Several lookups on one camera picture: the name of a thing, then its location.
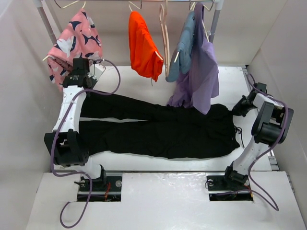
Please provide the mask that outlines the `black trousers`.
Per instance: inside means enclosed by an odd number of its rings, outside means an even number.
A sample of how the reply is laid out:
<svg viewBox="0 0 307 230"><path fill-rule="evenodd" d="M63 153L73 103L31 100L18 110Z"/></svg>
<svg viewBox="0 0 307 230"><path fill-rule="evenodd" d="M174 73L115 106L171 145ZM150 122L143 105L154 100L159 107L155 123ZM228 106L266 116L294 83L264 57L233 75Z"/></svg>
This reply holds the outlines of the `black trousers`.
<svg viewBox="0 0 307 230"><path fill-rule="evenodd" d="M239 147L232 113L222 104L195 108L96 93L85 99L79 133L90 154L103 151L167 159L217 158Z"/></svg>

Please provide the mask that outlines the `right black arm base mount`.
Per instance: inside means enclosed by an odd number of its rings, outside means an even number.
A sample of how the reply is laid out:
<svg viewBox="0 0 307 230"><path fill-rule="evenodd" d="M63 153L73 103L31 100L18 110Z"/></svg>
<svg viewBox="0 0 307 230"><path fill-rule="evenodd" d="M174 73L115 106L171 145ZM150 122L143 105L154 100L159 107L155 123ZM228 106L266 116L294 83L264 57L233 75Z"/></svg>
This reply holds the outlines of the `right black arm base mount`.
<svg viewBox="0 0 307 230"><path fill-rule="evenodd" d="M223 174L207 175L205 188L209 193L209 201L253 201L249 184L231 181Z"/></svg>

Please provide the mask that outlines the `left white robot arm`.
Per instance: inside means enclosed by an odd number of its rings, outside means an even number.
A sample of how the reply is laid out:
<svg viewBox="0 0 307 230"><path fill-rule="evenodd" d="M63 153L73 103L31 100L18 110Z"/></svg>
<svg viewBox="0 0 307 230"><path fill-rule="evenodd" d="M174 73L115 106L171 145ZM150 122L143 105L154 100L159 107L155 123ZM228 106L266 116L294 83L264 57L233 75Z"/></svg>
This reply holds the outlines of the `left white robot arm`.
<svg viewBox="0 0 307 230"><path fill-rule="evenodd" d="M103 167L92 161L89 148L79 134L79 121L87 90L93 89L97 78L90 73L89 59L74 58L72 71L63 81L63 99L59 116L50 133L44 136L45 145L50 153L51 171L59 173L87 174L96 190L107 186Z"/></svg>

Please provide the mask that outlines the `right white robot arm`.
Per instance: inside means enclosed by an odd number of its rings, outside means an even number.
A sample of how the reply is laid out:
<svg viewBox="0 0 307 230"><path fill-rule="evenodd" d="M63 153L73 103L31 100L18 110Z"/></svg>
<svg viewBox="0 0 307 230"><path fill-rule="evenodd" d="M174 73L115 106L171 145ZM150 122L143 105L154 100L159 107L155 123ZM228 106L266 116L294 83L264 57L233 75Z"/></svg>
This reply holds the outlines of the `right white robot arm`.
<svg viewBox="0 0 307 230"><path fill-rule="evenodd" d="M251 129L252 138L245 147L243 153L226 168L222 176L223 186L232 189L236 185L243 185L248 179L248 169L255 159L268 150L275 142L284 142L294 110L285 108L281 102L277 102L267 95L266 84L255 83L248 96L242 96L233 107L232 113L245 117L252 109L258 109L259 113Z"/></svg>

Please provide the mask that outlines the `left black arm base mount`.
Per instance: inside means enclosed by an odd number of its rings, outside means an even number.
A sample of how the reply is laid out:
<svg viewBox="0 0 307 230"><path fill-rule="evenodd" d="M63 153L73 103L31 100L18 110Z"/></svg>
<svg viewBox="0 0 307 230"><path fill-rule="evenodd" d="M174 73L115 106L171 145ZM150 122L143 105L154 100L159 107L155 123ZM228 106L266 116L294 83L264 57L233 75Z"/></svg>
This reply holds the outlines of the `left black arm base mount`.
<svg viewBox="0 0 307 230"><path fill-rule="evenodd" d="M90 196L90 202L120 202L122 189L122 176L118 172L107 172L106 179L93 179L93 187ZM77 201L85 202L90 190L88 179L81 177L79 182L74 182L79 186Z"/></svg>

